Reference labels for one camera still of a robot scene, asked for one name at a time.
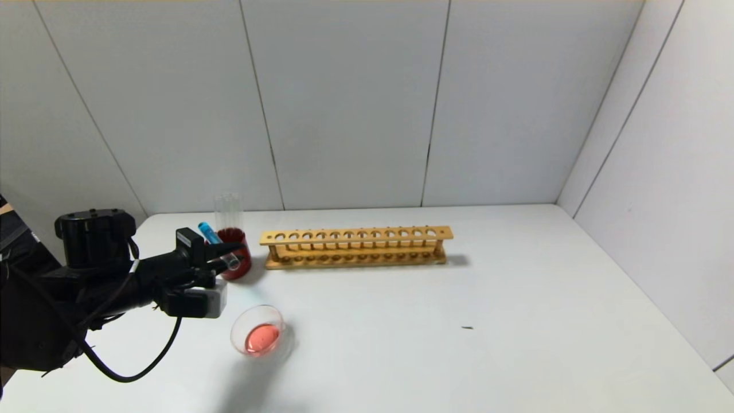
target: white table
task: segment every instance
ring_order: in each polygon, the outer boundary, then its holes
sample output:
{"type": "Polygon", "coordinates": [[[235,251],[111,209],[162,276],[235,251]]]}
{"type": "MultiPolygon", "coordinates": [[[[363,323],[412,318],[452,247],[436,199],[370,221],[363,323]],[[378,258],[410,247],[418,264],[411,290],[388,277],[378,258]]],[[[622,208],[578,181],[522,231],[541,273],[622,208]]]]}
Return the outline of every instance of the white table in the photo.
{"type": "MultiPolygon", "coordinates": [[[[3,412],[734,412],[734,396],[635,284],[556,206],[248,212],[254,257],[216,320],[184,320],[148,376],[115,383],[84,357],[16,373],[3,412]],[[264,230],[450,225],[433,267],[265,271],[264,230]],[[244,361],[232,322],[275,305],[296,345],[244,361]]],[[[212,214],[156,215],[143,256],[212,214]]],[[[137,373],[173,319],[137,309],[91,333],[113,370],[137,373]]]]}

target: pink liquid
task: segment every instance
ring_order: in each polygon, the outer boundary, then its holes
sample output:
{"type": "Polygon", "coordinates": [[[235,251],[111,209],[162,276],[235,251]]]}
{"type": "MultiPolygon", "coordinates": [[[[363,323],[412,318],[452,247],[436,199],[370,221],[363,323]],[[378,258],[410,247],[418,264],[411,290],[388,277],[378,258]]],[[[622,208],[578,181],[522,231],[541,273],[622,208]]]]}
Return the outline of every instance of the pink liquid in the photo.
{"type": "Polygon", "coordinates": [[[244,339],[244,350],[251,356],[260,357],[268,354],[280,336],[280,331],[272,324],[260,324],[244,339]]]}

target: wooden test tube rack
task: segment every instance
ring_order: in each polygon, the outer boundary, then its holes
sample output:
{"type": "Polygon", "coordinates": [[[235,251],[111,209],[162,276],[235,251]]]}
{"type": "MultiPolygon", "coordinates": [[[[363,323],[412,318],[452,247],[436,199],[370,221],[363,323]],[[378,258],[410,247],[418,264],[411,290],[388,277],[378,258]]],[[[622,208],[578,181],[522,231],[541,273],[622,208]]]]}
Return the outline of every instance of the wooden test tube rack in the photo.
{"type": "Polygon", "coordinates": [[[306,231],[265,231],[270,248],[265,268],[334,268],[445,264],[448,226],[408,226],[306,231]]]}

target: glass petri dish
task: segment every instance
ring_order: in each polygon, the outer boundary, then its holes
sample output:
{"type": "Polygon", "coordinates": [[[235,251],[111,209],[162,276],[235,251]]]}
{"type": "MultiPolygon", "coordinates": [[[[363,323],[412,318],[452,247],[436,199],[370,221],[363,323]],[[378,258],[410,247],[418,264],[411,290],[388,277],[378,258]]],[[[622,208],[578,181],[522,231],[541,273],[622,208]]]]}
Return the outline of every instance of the glass petri dish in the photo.
{"type": "Polygon", "coordinates": [[[277,348],[285,331],[283,316],[273,306],[248,309],[232,325],[232,346],[249,357],[262,357],[277,348]]]}

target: black cable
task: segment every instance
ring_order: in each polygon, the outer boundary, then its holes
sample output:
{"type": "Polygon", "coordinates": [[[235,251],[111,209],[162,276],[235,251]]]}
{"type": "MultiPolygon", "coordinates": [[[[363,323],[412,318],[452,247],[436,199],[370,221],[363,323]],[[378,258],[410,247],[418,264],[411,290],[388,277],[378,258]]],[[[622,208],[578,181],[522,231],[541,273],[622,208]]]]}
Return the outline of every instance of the black cable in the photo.
{"type": "MultiPolygon", "coordinates": [[[[135,241],[132,240],[132,238],[128,239],[128,245],[130,245],[130,249],[132,250],[133,258],[137,260],[140,257],[140,251],[138,250],[137,244],[135,241]]],[[[85,317],[78,325],[78,328],[81,328],[83,326],[86,326],[89,324],[92,320],[97,318],[99,314],[102,314],[102,311],[106,310],[107,307],[109,307],[110,304],[120,295],[120,293],[125,289],[125,286],[130,282],[130,280],[133,278],[133,274],[135,274],[135,268],[131,268],[128,275],[123,279],[123,282],[120,283],[120,285],[117,287],[117,289],[109,296],[107,299],[100,304],[91,314],[85,317]]]]}
{"type": "Polygon", "coordinates": [[[152,363],[150,363],[143,371],[137,373],[135,376],[120,376],[119,374],[110,370],[109,367],[107,367],[102,362],[102,360],[99,359],[97,353],[95,353],[94,350],[92,350],[92,348],[89,346],[89,344],[87,344],[87,342],[84,340],[84,338],[79,335],[79,332],[76,330],[76,328],[74,328],[74,325],[57,308],[53,298],[51,298],[43,288],[39,287],[35,283],[35,281],[28,277],[23,271],[19,271],[14,265],[12,267],[15,273],[18,275],[18,278],[28,284],[38,294],[38,296],[42,298],[43,303],[46,304],[46,306],[48,306],[51,311],[59,318],[61,324],[68,330],[68,333],[71,335],[74,342],[76,342],[76,344],[81,348],[84,354],[87,355],[92,364],[94,364],[95,367],[97,367],[97,369],[100,370],[105,376],[111,378],[112,380],[119,381],[120,383],[130,383],[148,374],[163,359],[166,353],[168,353],[168,349],[171,348],[173,340],[176,338],[176,334],[178,334],[178,329],[181,327],[181,317],[177,317],[176,324],[173,326],[171,337],[168,339],[168,342],[166,343],[165,347],[163,347],[163,350],[158,355],[158,357],[156,357],[156,359],[153,360],[152,363]]]}

